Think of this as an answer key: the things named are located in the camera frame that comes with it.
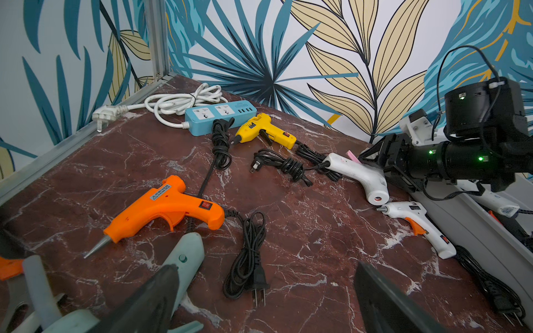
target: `leaf pattern wallpaper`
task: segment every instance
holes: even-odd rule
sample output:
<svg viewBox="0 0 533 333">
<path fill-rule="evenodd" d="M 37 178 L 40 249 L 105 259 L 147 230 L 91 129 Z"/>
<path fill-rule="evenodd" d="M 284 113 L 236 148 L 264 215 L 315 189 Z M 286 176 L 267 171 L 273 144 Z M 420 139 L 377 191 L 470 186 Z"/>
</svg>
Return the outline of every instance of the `leaf pattern wallpaper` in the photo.
<svg viewBox="0 0 533 333">
<path fill-rule="evenodd" d="M 398 121 L 419 108 L 435 119 L 440 61 L 462 44 L 483 48 L 520 82 L 533 112 L 533 5 L 525 0 L 166 4 L 175 72 L 368 142 L 399 131 Z M 442 96 L 490 77 L 466 49 L 448 58 Z"/>
<path fill-rule="evenodd" d="M 3 5 L 0 180 L 153 82 L 143 0 Z"/>
</svg>

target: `red marble surface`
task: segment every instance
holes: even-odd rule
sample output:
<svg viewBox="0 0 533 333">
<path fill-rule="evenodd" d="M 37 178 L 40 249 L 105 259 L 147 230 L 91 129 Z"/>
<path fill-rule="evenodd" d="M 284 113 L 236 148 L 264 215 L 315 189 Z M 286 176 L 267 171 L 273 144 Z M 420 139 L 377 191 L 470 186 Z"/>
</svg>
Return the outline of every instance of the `red marble surface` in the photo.
<svg viewBox="0 0 533 333">
<path fill-rule="evenodd" d="M 198 83 L 177 77 L 159 93 L 192 92 Z M 229 100 L 240 99 L 225 94 Z M 275 125 L 320 152 L 355 154 L 367 144 L 341 133 L 255 104 Z M 441 260 L 429 242 L 406 221 L 376 212 L 360 184 L 334 183 L 313 171 L 314 185 L 293 183 L 273 167 L 249 172 L 261 139 L 232 147 L 233 164 L 216 171 L 205 197 L 248 215 L 268 216 L 261 257 L 271 288 L 266 306 L 252 296 L 222 294 L 222 281 L 241 248 L 241 228 L 227 219 L 217 231 L 196 229 L 205 260 L 172 327 L 191 320 L 203 332 L 364 332 L 353 276 L 359 260 L 374 265 L 437 321 L 455 332 L 525 331 L 495 315 L 469 274 L 454 259 Z M 0 222 L 45 264 L 52 289 L 64 292 L 64 312 L 88 308 L 104 316 L 121 304 L 160 267 L 185 230 L 170 232 L 158 219 L 136 236 L 83 259 L 102 230 L 123 209 L 161 180 L 178 175 L 196 194 L 212 160 L 208 136 L 163 126 L 146 110 L 128 113 L 91 139 L 0 210 Z M 284 156 L 292 152 L 274 144 Z M 391 199 L 408 195 L 392 186 Z M 8 302 L 0 283 L 0 318 Z"/>
</svg>

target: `power strip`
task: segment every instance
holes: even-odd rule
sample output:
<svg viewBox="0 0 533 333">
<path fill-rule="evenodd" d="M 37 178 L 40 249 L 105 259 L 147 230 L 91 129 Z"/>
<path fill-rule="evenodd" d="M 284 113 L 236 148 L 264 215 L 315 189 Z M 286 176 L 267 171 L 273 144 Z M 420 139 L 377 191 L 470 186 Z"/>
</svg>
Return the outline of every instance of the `power strip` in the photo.
<svg viewBox="0 0 533 333">
<path fill-rule="evenodd" d="M 257 115 L 257 109 L 248 101 L 236 101 L 212 105 L 204 105 L 185 110 L 185 121 L 189 123 L 189 131 L 194 136 L 211 133 L 215 119 L 235 118 L 231 126 L 240 127 Z"/>
</svg>

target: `orange hot glue gun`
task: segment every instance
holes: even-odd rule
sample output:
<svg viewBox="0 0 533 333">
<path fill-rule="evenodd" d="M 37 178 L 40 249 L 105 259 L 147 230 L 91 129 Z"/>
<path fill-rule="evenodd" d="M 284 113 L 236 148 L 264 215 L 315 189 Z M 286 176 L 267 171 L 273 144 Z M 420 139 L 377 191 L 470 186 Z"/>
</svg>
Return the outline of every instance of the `orange hot glue gun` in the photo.
<svg viewBox="0 0 533 333">
<path fill-rule="evenodd" d="M 156 217 L 164 218 L 170 230 L 181 222 L 185 216 L 191 216 L 207 223 L 211 230 L 217 230 L 224 223 L 224 209 L 220 205 L 197 197 L 183 194 L 185 183 L 178 176 L 172 175 L 163 180 L 159 189 L 151 189 L 132 203 L 111 221 L 103 233 L 105 236 L 84 258 L 113 241 L 118 243 L 122 238 L 138 233 Z"/>
</svg>

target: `coiled black cable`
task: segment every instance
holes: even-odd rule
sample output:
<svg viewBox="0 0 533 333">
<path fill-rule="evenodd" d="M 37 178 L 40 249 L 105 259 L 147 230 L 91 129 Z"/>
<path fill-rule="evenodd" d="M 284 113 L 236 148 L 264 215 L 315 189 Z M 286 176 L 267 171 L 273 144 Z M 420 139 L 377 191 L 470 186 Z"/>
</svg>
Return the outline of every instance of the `coiled black cable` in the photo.
<svg viewBox="0 0 533 333">
<path fill-rule="evenodd" d="M 478 283 L 493 309 L 507 317 L 508 314 L 516 315 L 523 319 L 526 316 L 520 297 L 508 285 L 487 273 L 472 257 L 470 252 L 462 246 L 456 245 L 455 258 Z"/>
<path fill-rule="evenodd" d="M 298 148 L 296 149 L 296 154 L 298 156 L 305 158 L 309 162 L 313 163 L 315 166 L 323 165 L 322 163 L 327 157 L 326 155 L 313 151 L 311 148 L 309 148 L 308 145 L 298 140 L 296 140 L 296 144 L 298 145 Z M 329 179 L 334 182 L 338 182 L 339 179 L 342 178 L 342 174 L 332 171 L 330 169 L 326 169 L 324 166 L 318 167 L 316 168 L 316 170 L 319 174 L 328 176 Z"/>
<path fill-rule="evenodd" d="M 211 178 L 213 169 L 216 167 L 218 170 L 226 170 L 231 165 L 232 159 L 229 153 L 230 138 L 228 130 L 234 122 L 234 118 L 230 118 L 229 121 L 225 119 L 216 119 L 213 121 L 213 126 L 211 127 L 211 132 L 213 133 L 213 135 L 211 136 L 213 148 L 211 152 L 215 155 L 215 157 L 213 158 L 211 167 L 209 167 L 209 171 L 207 172 L 207 175 L 204 178 L 204 182 L 200 186 L 200 191 L 198 191 L 198 195 L 196 195 L 198 198 L 204 197 L 205 187 L 207 186 L 207 183 Z M 194 229 L 195 222 L 194 219 L 190 217 L 187 220 L 187 229 L 185 232 L 189 233 L 194 231 Z"/>
<path fill-rule="evenodd" d="M 289 174 L 293 178 L 293 182 L 302 180 L 305 185 L 311 186 L 311 182 L 305 176 L 305 170 L 311 170 L 313 168 L 304 169 L 303 163 L 298 162 L 292 157 L 284 158 L 280 154 L 270 149 L 261 149 L 254 154 L 254 161 L 252 162 L 252 172 L 259 171 L 263 165 L 270 165 L 280 169 L 284 174 Z"/>
<path fill-rule="evenodd" d="M 226 217 L 236 217 L 239 219 L 243 227 L 243 248 L 241 249 L 237 258 L 231 265 L 231 270 L 224 280 L 222 291 L 227 298 L 237 299 L 246 291 L 253 279 L 254 268 L 261 262 L 259 257 L 259 248 L 265 237 L 267 236 L 267 229 L 265 225 L 267 218 L 263 212 L 255 211 L 249 218 L 244 219 L 236 210 L 226 211 Z"/>
</svg>

